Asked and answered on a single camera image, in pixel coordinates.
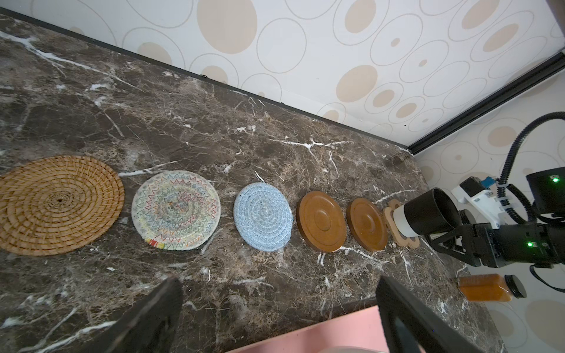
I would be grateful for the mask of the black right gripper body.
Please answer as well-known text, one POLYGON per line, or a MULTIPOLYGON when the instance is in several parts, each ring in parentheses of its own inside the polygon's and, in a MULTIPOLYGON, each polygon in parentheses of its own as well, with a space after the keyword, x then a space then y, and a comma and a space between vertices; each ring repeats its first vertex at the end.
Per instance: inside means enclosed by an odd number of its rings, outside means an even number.
POLYGON ((528 223, 494 229, 489 223, 475 223, 469 210, 461 210, 459 215, 459 227, 425 237, 432 249, 473 267, 529 263, 550 269, 564 263, 563 227, 528 223))

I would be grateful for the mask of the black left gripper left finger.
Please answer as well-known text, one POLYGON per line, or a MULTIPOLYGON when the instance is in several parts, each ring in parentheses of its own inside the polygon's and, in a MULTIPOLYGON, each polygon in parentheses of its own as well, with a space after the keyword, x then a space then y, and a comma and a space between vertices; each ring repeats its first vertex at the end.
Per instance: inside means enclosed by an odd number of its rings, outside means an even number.
POLYGON ((182 304, 182 284, 170 276, 80 351, 169 352, 182 304))

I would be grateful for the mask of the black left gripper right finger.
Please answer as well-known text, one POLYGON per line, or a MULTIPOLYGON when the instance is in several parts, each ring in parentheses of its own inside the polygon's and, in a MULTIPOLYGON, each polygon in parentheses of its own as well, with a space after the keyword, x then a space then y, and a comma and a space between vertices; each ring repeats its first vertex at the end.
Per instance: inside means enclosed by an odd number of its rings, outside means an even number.
POLYGON ((395 279, 382 276, 375 291, 390 352, 479 352, 395 279))

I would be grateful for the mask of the black mug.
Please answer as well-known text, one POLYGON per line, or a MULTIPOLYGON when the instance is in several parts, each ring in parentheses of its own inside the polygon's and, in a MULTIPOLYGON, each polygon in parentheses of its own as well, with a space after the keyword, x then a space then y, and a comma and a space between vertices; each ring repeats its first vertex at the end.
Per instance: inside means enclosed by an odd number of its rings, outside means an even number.
POLYGON ((397 208, 393 220, 406 238, 446 233, 462 225, 454 202, 440 188, 430 189, 397 208))

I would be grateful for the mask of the brown paw shaped coaster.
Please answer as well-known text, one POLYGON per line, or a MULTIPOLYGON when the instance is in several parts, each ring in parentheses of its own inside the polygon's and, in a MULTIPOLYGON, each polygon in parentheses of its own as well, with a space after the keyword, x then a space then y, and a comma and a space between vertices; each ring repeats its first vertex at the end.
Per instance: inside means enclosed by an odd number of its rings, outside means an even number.
POLYGON ((394 222, 393 213, 394 211, 401 207, 402 203, 397 199, 392 199, 388 202, 388 207, 383 210, 385 216, 385 222, 388 229, 391 231, 394 242, 399 247, 406 247, 409 249, 417 249, 420 247, 419 238, 407 238, 405 237, 397 228, 394 222))

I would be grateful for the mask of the brown wooden coaster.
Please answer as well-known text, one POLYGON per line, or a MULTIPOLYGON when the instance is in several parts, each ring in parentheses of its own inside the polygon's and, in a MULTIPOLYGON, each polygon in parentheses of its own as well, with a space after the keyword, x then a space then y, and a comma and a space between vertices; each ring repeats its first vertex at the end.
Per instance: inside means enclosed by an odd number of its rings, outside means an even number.
POLYGON ((336 203, 322 191, 311 191, 297 205, 297 225, 306 243, 321 252, 335 252, 344 245, 347 225, 336 203))
POLYGON ((354 199, 347 208, 347 224, 354 239, 365 250, 384 250, 388 234, 382 213, 367 199, 354 199))

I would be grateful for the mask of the light grey woven coaster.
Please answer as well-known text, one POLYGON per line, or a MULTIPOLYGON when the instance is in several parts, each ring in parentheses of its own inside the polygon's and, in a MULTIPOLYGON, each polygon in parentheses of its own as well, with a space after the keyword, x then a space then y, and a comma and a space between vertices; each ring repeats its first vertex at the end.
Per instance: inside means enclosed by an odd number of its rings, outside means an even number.
POLYGON ((151 247, 185 251, 200 247, 213 235, 221 203, 213 185, 189 171, 165 171, 136 191, 132 223, 151 247))

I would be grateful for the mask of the woven tan round coaster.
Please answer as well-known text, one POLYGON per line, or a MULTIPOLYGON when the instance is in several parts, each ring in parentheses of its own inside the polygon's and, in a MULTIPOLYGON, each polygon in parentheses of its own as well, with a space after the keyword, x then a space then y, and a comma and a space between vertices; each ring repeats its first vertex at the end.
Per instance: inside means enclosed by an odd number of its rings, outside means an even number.
POLYGON ((92 157, 19 166, 1 176, 1 248, 29 256, 74 251, 113 226, 124 200, 119 175, 92 157))

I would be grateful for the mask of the blue grey round coaster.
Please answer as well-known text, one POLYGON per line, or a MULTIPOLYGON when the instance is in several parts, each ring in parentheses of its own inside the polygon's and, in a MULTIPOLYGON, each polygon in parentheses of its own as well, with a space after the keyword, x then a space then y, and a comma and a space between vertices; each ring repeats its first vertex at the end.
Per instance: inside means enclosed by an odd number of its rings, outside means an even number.
POLYGON ((275 252, 290 241, 294 216, 285 196, 272 185, 256 182, 243 188, 233 217, 240 236, 254 249, 275 252))

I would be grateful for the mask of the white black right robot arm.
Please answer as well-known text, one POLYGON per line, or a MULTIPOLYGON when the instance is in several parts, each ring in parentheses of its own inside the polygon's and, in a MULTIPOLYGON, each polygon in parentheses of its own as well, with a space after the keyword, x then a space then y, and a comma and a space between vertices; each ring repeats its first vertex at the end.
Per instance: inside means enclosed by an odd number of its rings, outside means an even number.
POLYGON ((564 168, 527 175, 532 200, 509 177, 528 135, 545 123, 562 120, 562 112, 535 119, 511 145, 500 176, 470 176, 454 188, 459 202, 474 207, 487 221, 477 224, 470 213, 461 211, 456 228, 443 235, 425 235, 431 248, 474 267, 527 263, 532 276, 546 285, 537 269, 564 263, 564 168))

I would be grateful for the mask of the small amber bottle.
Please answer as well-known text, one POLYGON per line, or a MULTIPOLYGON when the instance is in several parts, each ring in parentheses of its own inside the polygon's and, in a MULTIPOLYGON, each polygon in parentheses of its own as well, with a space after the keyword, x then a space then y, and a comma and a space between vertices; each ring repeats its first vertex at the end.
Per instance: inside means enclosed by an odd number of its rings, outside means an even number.
POLYGON ((458 289, 470 302, 510 302, 528 296, 515 275, 482 274, 460 277, 458 289))

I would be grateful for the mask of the pink rectangular tray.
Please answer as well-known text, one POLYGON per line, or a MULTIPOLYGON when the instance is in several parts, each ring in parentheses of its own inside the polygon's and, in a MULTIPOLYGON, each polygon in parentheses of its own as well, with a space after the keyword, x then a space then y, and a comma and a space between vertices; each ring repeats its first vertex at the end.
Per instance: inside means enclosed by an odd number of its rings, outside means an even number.
POLYGON ((236 352, 388 352, 377 306, 250 344, 236 352))

